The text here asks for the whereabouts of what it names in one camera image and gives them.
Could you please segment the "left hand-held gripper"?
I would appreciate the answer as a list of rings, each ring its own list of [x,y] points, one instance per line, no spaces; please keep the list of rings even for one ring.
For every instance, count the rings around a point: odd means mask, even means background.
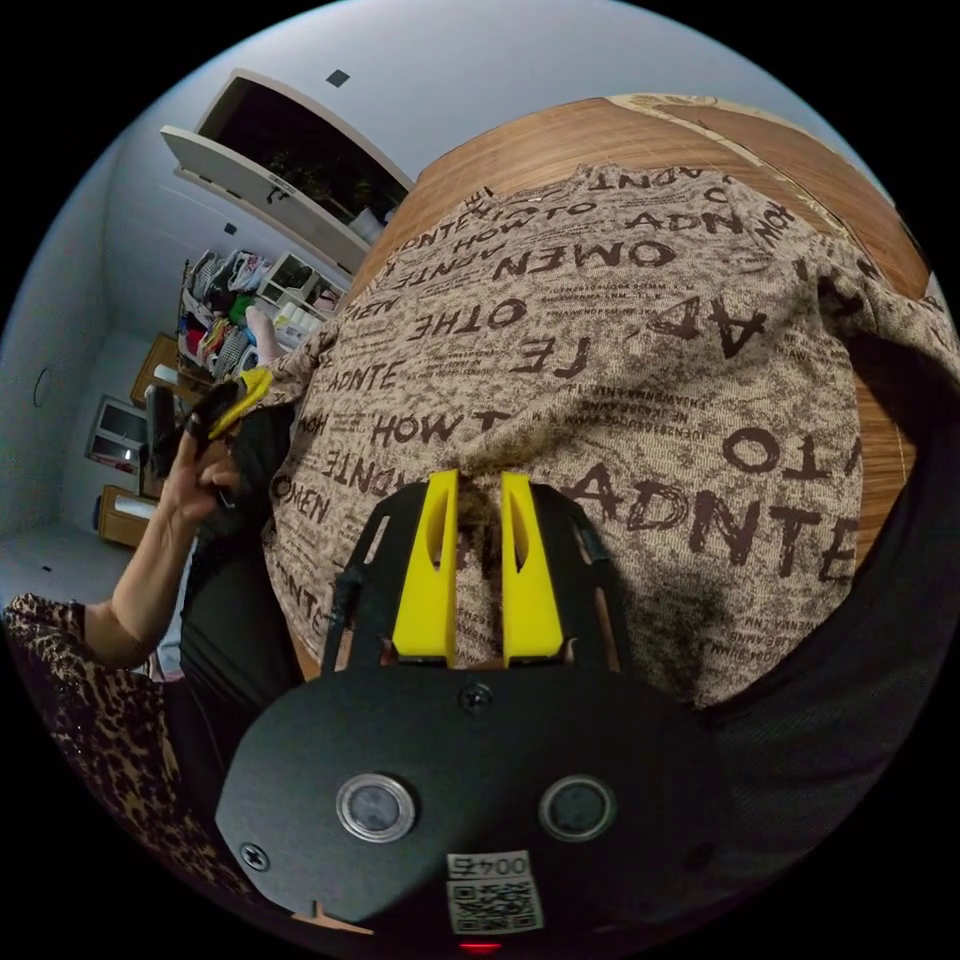
[[[271,485],[297,414],[296,402],[250,412],[272,381],[266,367],[238,373],[236,401],[211,416],[207,439],[214,442],[207,446],[198,444],[198,426],[187,427],[187,516],[199,521],[202,534],[257,534],[272,516]],[[230,439],[217,440],[238,423]]]

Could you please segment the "person's left hand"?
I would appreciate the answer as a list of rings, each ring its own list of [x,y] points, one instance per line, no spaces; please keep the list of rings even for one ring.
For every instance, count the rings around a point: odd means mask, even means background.
[[[211,442],[203,423],[192,414],[183,426],[154,519],[165,535],[187,541],[221,503],[220,493],[235,493],[239,481],[229,446]]]

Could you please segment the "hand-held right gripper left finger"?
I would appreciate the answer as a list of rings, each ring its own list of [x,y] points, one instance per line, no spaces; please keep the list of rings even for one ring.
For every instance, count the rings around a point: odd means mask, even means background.
[[[425,486],[392,633],[404,662],[455,660],[458,492],[457,470]]]

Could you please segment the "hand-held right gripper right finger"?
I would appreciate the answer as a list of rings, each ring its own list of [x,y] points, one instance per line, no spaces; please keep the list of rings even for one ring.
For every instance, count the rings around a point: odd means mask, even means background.
[[[500,503],[504,665],[553,660],[564,637],[529,478],[502,474]]]

